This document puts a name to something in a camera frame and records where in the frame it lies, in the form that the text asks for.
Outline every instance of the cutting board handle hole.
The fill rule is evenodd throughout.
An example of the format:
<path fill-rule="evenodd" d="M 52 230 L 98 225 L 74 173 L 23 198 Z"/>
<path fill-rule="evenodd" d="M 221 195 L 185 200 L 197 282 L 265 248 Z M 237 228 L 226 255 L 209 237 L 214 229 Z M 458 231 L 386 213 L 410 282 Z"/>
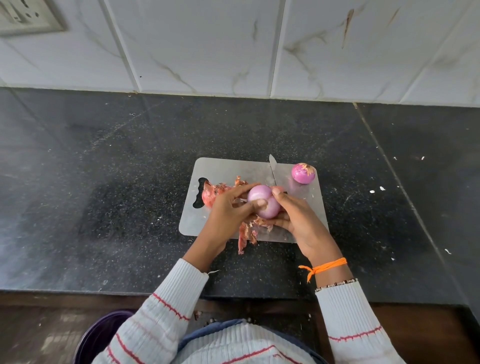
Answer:
<path fill-rule="evenodd" d="M 198 194 L 195 202 L 193 203 L 193 208 L 202 208 L 205 205 L 202 200 L 202 192 L 204 191 L 205 181 L 208 181 L 208 179 L 205 177 L 198 179 Z"/>

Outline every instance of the wall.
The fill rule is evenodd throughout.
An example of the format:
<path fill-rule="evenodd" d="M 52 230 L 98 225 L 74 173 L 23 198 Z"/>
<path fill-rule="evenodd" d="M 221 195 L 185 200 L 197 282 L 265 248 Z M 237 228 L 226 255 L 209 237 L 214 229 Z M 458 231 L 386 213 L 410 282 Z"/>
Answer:
<path fill-rule="evenodd" d="M 480 0 L 63 0 L 0 38 L 0 84 L 480 104 Z"/>

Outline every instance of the metal cutting board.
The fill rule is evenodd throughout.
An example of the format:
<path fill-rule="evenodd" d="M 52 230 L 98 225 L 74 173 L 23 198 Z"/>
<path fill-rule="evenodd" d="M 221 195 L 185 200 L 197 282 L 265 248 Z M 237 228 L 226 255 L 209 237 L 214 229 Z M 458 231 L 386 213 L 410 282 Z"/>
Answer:
<path fill-rule="evenodd" d="M 317 173 L 315 174 L 315 179 L 310 184 L 300 184 L 293 180 L 291 176 L 293 166 L 293 164 L 277 164 L 275 170 L 277 185 L 284 187 L 288 194 L 305 199 L 328 229 Z M 193 167 L 190 186 L 180 218 L 180 233 L 188 236 L 198 236 L 210 214 L 210 209 L 206 206 L 202 208 L 193 207 L 198 194 L 198 180 L 204 177 L 211 184 L 224 182 L 229 186 L 233 186 L 237 175 L 248 182 L 260 182 L 269 186 L 275 185 L 269 163 L 218 158 L 197 159 Z M 235 233 L 232 239 L 238 239 L 238 237 L 238 233 Z M 267 228 L 260 227 L 257 238 L 259 241 L 295 243 L 292 234 L 277 226 L 274 226 L 269 233 Z"/>

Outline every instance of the orange thread bracelet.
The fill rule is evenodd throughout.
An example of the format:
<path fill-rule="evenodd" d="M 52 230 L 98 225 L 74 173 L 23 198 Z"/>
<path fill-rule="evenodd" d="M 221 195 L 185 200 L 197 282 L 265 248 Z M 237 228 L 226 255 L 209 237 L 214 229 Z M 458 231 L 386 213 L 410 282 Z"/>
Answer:
<path fill-rule="evenodd" d="M 344 264 L 347 264 L 347 260 L 345 258 L 340 258 L 340 259 L 334 260 L 333 262 L 325 263 L 325 264 L 322 264 L 321 266 L 317 266 L 313 268 L 310 268 L 307 266 L 299 266 L 299 268 L 306 269 L 307 271 L 310 272 L 307 277 L 307 282 L 310 282 L 310 278 L 312 278 L 314 274 L 324 272 L 330 268 L 342 266 Z"/>

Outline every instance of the red onion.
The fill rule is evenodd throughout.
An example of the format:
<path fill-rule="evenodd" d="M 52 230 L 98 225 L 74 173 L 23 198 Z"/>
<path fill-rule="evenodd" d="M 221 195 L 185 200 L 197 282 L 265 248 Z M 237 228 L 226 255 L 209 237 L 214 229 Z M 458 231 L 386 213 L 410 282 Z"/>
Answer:
<path fill-rule="evenodd" d="M 309 184 L 315 178 L 315 169 L 306 163 L 299 163 L 292 168 L 292 177 L 298 183 Z"/>
<path fill-rule="evenodd" d="M 275 197 L 272 195 L 272 189 L 264 184 L 253 187 L 248 192 L 248 201 L 265 199 L 268 202 L 268 205 L 265 210 L 258 210 L 256 214 L 264 219 L 274 218 L 278 215 L 280 211 L 280 204 L 275 200 Z"/>

